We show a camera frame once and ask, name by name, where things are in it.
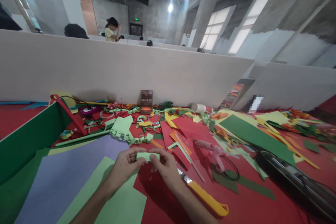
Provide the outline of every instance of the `black hair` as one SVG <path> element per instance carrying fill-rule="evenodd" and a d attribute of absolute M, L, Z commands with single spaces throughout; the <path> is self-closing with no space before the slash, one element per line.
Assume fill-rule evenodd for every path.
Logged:
<path fill-rule="evenodd" d="M 119 25 L 118 21 L 114 17 L 106 19 L 106 21 L 107 21 L 107 25 L 105 25 L 105 28 L 107 28 L 109 25 L 113 25 L 114 27 L 118 27 Z"/>

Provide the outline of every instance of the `wall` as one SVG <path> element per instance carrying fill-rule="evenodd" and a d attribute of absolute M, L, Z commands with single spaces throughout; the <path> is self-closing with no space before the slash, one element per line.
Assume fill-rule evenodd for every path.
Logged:
<path fill-rule="evenodd" d="M 137 0 L 128 0 L 129 23 L 142 25 L 144 37 L 164 39 L 165 44 L 173 44 L 176 32 L 176 24 L 180 13 L 180 7 L 174 5 L 169 15 L 169 2 L 154 0 L 153 6 L 148 7 Z"/>
<path fill-rule="evenodd" d="M 128 6 L 113 0 L 92 0 L 98 33 L 105 31 L 106 19 L 114 17 L 121 24 L 120 34 L 129 33 Z"/>

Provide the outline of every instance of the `black device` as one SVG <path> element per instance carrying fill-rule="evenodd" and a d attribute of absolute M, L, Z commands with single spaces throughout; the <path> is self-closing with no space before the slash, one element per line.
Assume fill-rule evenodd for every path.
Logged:
<path fill-rule="evenodd" d="M 309 178 L 298 168 L 267 151 L 258 151 L 255 157 L 258 165 L 275 179 L 279 187 L 303 205 L 306 210 L 318 217 L 336 223 L 336 197 L 318 182 Z"/>

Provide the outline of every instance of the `concrete pillar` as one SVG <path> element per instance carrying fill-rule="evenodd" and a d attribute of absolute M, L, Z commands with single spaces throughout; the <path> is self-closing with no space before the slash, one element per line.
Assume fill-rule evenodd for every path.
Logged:
<path fill-rule="evenodd" d="M 205 30 L 208 27 L 211 15 L 214 11 L 216 2 L 217 0 L 200 1 L 188 46 L 191 45 L 191 47 L 200 47 L 205 34 Z"/>

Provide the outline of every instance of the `yellow utility knife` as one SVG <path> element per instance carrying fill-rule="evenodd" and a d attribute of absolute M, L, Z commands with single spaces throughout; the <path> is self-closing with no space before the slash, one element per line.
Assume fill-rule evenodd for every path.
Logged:
<path fill-rule="evenodd" d="M 187 175 L 185 175 L 179 168 L 177 168 L 182 180 L 184 180 L 187 185 L 201 197 L 205 203 L 211 207 L 213 211 L 219 216 L 226 216 L 229 214 L 229 207 L 226 204 L 221 204 L 217 202 L 210 194 L 202 189 L 195 181 L 192 181 Z"/>

